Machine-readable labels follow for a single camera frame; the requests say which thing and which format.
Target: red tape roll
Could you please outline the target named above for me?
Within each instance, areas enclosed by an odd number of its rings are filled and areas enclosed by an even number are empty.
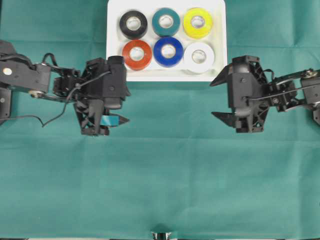
[[[130,52],[133,48],[141,48],[143,50],[144,56],[141,60],[133,60],[130,57]],[[129,68],[135,71],[140,71],[150,64],[152,60],[152,50],[145,41],[132,40],[124,46],[122,56],[124,57],[125,64]]]

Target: blue tape roll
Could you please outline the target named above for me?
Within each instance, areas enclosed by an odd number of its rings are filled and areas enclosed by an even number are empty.
[[[169,45],[175,48],[175,54],[171,58],[166,58],[162,55],[163,47]],[[184,47],[174,37],[163,37],[159,39],[153,48],[153,55],[156,62],[166,68],[171,68],[177,65],[184,56]]]
[[[161,18],[171,17],[173,23],[170,27],[164,28],[160,25]],[[160,37],[170,37],[175,35],[180,27],[179,15],[170,8],[164,7],[158,10],[152,18],[152,27],[154,32]]]

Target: white tape roll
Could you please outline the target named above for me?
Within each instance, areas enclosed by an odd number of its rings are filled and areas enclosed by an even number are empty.
[[[203,74],[212,68],[215,62],[215,53],[208,44],[195,42],[186,48],[183,59],[189,71]]]

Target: white tray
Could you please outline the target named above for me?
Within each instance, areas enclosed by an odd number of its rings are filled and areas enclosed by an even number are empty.
[[[226,5],[224,0],[109,0],[107,7],[107,38],[106,57],[122,55],[122,49],[130,42],[121,32],[119,21],[123,14],[130,10],[143,13],[148,20],[148,30],[141,39],[151,48],[160,39],[152,27],[152,17],[158,9],[171,8],[180,16],[180,29],[173,37],[181,41],[183,48],[194,42],[209,44],[215,53],[212,69],[203,74],[190,73],[182,61],[171,68],[157,64],[154,58],[150,65],[141,71],[128,68],[127,81],[129,82],[211,82],[227,65],[227,29]],[[196,40],[188,37],[184,31],[184,14],[191,8],[204,8],[213,18],[211,33],[205,38]]]

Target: black tape roll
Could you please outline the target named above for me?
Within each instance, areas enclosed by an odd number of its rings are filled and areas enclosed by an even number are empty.
[[[128,20],[135,18],[137,18],[140,21],[139,28],[134,30],[129,29],[127,26]],[[119,25],[123,35],[125,35],[125,37],[131,40],[142,38],[148,30],[148,21],[146,16],[143,15],[141,12],[135,10],[128,11],[127,13],[125,13],[121,17]]]

